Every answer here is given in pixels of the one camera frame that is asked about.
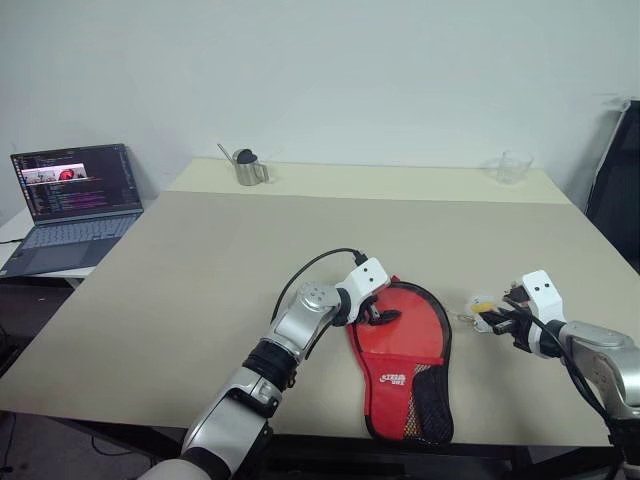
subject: touchpad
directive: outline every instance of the touchpad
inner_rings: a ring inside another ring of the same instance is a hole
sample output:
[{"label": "touchpad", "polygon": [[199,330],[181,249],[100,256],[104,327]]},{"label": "touchpad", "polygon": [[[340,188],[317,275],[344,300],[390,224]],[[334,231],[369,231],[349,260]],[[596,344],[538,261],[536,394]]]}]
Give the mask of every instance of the touchpad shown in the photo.
[{"label": "touchpad", "polygon": [[89,243],[40,248],[29,262],[25,273],[55,272],[75,268],[80,264],[88,248]]}]

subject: black mesh pocket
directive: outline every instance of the black mesh pocket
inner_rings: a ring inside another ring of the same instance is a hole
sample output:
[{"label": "black mesh pocket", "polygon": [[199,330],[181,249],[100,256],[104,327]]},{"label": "black mesh pocket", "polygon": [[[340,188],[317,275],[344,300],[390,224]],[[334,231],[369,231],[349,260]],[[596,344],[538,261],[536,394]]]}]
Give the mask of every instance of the black mesh pocket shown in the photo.
[{"label": "black mesh pocket", "polygon": [[448,365],[433,365],[413,377],[413,400],[422,430],[420,440],[441,444],[453,437],[449,409]]}]

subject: yellow object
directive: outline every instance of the yellow object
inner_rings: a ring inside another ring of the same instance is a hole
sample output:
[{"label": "yellow object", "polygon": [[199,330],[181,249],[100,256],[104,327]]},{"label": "yellow object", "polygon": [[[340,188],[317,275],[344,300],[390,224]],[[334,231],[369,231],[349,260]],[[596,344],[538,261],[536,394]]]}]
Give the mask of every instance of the yellow object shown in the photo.
[{"label": "yellow object", "polygon": [[489,310],[493,310],[495,305],[491,302],[479,303],[477,305],[471,305],[471,311],[473,313],[482,313],[488,312]]}]

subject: laptop keyboard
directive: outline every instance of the laptop keyboard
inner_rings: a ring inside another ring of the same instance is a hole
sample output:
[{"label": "laptop keyboard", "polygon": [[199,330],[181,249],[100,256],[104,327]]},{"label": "laptop keyboard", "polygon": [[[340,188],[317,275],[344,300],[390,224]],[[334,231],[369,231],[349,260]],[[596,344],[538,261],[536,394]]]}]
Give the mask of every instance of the laptop keyboard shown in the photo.
[{"label": "laptop keyboard", "polygon": [[120,238],[137,217],[101,218],[87,222],[61,223],[47,227],[38,227],[29,236],[22,248],[49,247],[68,243]]}]

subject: laptop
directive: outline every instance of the laptop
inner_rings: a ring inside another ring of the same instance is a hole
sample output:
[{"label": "laptop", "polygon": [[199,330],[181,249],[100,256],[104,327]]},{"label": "laptop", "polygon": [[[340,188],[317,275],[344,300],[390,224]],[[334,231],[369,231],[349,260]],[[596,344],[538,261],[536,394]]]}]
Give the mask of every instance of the laptop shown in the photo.
[{"label": "laptop", "polygon": [[0,278],[93,267],[142,214],[123,144],[11,155],[35,226]]}]

